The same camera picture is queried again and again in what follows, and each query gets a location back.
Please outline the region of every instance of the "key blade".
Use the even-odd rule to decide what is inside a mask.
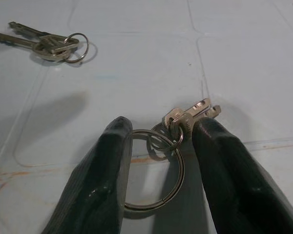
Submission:
[[[41,32],[39,30],[36,30],[34,28],[28,27],[26,25],[16,23],[16,22],[9,22],[9,26],[16,32],[22,33],[24,35],[33,37],[33,38],[38,38],[38,37],[43,37],[46,35],[49,35],[50,33],[47,32]]]
[[[3,33],[0,33],[0,42],[9,44],[9,45],[17,45],[17,46],[25,47],[28,49],[31,49],[36,44],[36,42],[34,41],[13,37]]]

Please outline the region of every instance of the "orange stain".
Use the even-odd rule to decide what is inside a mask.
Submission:
[[[54,169],[45,169],[45,170],[42,170],[42,172],[54,172],[54,171],[59,171],[60,168],[54,168]]]
[[[131,163],[142,163],[142,162],[154,162],[154,160],[149,157],[134,158],[131,160]]]
[[[0,186],[0,191],[4,188],[4,186],[5,186],[6,184],[7,184],[7,182],[1,184],[1,186]]]
[[[24,175],[28,175],[30,174],[30,172],[13,172],[11,173],[11,177],[13,176],[24,176]]]

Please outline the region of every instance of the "key ring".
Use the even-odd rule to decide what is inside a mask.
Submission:
[[[83,55],[81,55],[79,58],[77,58],[75,60],[68,60],[68,58],[66,58],[65,59],[65,62],[68,62],[68,63],[79,62],[79,61],[83,60],[86,57],[86,55],[88,54],[89,40],[88,40],[88,38],[86,37],[85,34],[82,34],[82,33],[73,33],[73,34],[69,35],[67,38],[65,38],[65,40],[63,41],[63,43],[66,44],[68,40],[70,40],[73,36],[76,36],[76,35],[83,36],[86,39],[86,44],[87,44],[86,51],[84,52]]]
[[[133,137],[137,137],[137,136],[147,136],[147,137],[157,137],[159,139],[161,139],[162,141],[164,141],[165,143],[169,144],[170,146],[174,145],[174,142],[172,142],[170,139],[168,139],[165,135],[158,133],[154,130],[146,130],[146,129],[136,129],[133,130],[132,132],[132,136]],[[163,199],[161,199],[158,202],[149,204],[149,205],[134,205],[134,204],[130,204],[130,203],[125,203],[125,211],[129,211],[129,212],[139,212],[139,213],[144,213],[144,212],[149,212],[149,211],[154,211],[157,210],[163,206],[165,206],[168,202],[170,202],[179,192],[181,185],[184,181],[184,177],[185,177],[185,163],[184,160],[180,154],[180,151],[175,148],[174,149],[174,153],[177,156],[178,159],[178,165],[179,165],[179,173],[178,173],[178,179],[177,182],[175,184],[175,186],[173,187],[173,189],[170,191],[170,193]]]
[[[151,130],[152,131],[156,131],[159,127],[162,127],[162,123],[159,123],[159,124],[156,124]],[[170,152],[170,151],[173,151],[175,149],[177,149],[177,147],[181,144],[181,142],[183,141],[184,139],[184,131],[182,130],[182,128],[180,127],[180,125],[178,125],[178,130],[179,130],[179,139],[178,141],[176,141],[174,144],[170,145],[169,147],[167,148],[161,148],[161,147],[158,147],[156,146],[151,140],[150,140],[150,137],[148,138],[148,141],[149,143],[151,144],[151,146],[157,150],[157,151],[160,151],[160,152]]]

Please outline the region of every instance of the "key head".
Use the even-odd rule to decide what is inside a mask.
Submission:
[[[59,35],[46,35],[40,37],[41,43],[45,46],[45,49],[52,54],[56,54],[65,50],[71,50],[79,46],[79,40],[70,38],[67,43],[63,43],[66,37]]]
[[[42,43],[35,44],[32,50],[38,57],[56,62],[69,58],[71,54],[71,50],[65,50],[56,54],[52,54],[45,49],[45,46]]]
[[[179,126],[182,128],[185,139],[190,139],[194,124],[202,117],[215,118],[221,112],[220,106],[210,106],[210,99],[206,98],[183,111],[180,108],[172,109],[162,119],[162,124],[170,131],[174,139],[178,138]]]

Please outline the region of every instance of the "silver key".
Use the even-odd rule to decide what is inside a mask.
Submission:
[[[162,119],[162,124],[170,130],[173,137],[177,138],[179,134],[178,126],[184,131],[186,138],[191,138],[194,124],[202,117],[215,118],[221,113],[219,105],[210,106],[210,99],[206,98],[191,108],[183,111],[180,108],[172,109]]]
[[[78,39],[71,38],[64,44],[63,41],[66,39],[64,36],[41,32],[20,23],[10,22],[9,26],[16,32],[22,33],[29,37],[38,38],[45,46],[45,49],[52,54],[74,49],[79,45]]]
[[[0,33],[0,42],[31,49],[38,57],[50,61],[61,61],[67,59],[71,54],[70,50],[65,50],[57,54],[51,54],[45,50],[44,45],[40,42],[25,40],[2,33]]]

